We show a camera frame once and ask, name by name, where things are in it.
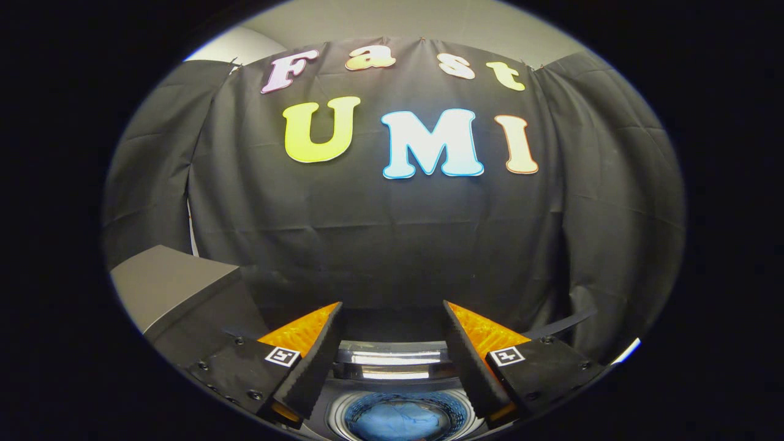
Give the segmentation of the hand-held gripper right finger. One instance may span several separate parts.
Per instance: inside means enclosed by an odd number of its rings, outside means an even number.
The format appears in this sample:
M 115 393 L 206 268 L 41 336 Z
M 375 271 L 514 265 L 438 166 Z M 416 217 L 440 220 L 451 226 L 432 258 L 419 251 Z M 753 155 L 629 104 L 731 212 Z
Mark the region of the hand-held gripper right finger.
M 608 367 L 561 340 L 594 308 L 517 333 L 449 301 L 443 302 L 448 357 L 473 411 L 489 426 L 520 424 L 582 393 Z

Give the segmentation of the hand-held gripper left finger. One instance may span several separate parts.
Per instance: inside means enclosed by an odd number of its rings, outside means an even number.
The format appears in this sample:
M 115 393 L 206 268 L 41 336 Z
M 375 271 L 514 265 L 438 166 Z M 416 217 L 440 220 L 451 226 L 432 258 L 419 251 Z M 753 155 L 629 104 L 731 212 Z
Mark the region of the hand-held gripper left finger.
M 235 407 L 292 429 L 310 419 L 341 343 L 341 302 L 267 335 L 228 334 L 225 343 L 187 364 L 187 373 Z

